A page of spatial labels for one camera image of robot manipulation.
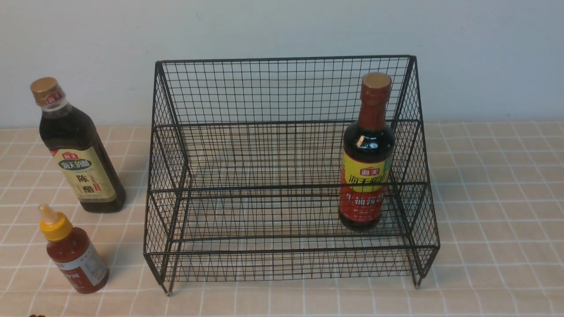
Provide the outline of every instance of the bottle cap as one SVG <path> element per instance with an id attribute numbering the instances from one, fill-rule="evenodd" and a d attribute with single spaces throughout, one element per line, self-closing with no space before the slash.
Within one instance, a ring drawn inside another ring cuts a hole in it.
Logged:
<path id="1" fill-rule="evenodd" d="M 391 94 L 391 78 L 384 73 L 368 73 L 362 77 L 360 100 L 366 105 L 385 107 Z"/>
<path id="2" fill-rule="evenodd" d="M 53 77 L 44 77 L 34 81 L 29 87 L 39 106 L 51 105 L 62 98 L 65 98 L 65 92 Z"/>
<path id="3" fill-rule="evenodd" d="M 39 205 L 41 221 L 39 229 L 49 241 L 58 241 L 70 234 L 72 224 L 64 213 L 55 212 L 49 205 Z"/>

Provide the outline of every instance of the wire mesh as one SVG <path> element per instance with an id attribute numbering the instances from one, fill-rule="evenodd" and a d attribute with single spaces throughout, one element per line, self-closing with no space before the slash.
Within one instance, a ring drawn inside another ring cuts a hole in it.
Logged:
<path id="1" fill-rule="evenodd" d="M 382 219 L 337 216 L 360 80 L 393 80 Z M 144 252 L 175 281 L 426 276 L 439 248 L 414 56 L 156 64 Z"/>

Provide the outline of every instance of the chili sauce bottle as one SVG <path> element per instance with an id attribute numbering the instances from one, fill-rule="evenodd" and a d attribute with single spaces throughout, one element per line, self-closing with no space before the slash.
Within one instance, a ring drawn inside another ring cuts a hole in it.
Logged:
<path id="1" fill-rule="evenodd" d="M 395 135 L 386 124 L 386 104 L 390 99 L 391 78 L 369 73 L 362 78 L 360 113 L 343 134 L 342 184 L 339 219 L 353 231 L 368 231 L 382 217 L 382 203 L 388 180 Z"/>
<path id="2" fill-rule="evenodd" d="M 87 212 L 112 213 L 125 203 L 117 177 L 92 119 L 67 102 L 51 77 L 31 84 L 42 116 L 39 134 Z"/>
<path id="3" fill-rule="evenodd" d="M 67 216 L 47 204 L 39 206 L 39 229 L 47 239 L 47 254 L 78 293 L 100 290 L 109 278 L 108 266 L 83 229 L 73 227 Z"/>

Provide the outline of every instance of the spice rack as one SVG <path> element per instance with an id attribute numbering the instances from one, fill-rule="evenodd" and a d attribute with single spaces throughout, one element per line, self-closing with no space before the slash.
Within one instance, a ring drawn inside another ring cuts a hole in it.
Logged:
<path id="1" fill-rule="evenodd" d="M 338 220 L 342 134 L 362 76 L 393 79 L 382 219 Z M 411 275 L 440 247 L 415 56 L 169 60 L 155 66 L 144 256 L 179 281 Z"/>

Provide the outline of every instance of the gold bottle cap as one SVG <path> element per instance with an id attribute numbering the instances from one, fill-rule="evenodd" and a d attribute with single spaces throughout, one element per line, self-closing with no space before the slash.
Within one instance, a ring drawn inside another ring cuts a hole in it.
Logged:
<path id="1" fill-rule="evenodd" d="M 53 77 L 44 77 L 34 81 L 29 87 L 39 106 L 50 105 L 65 98 L 65 92 Z"/>

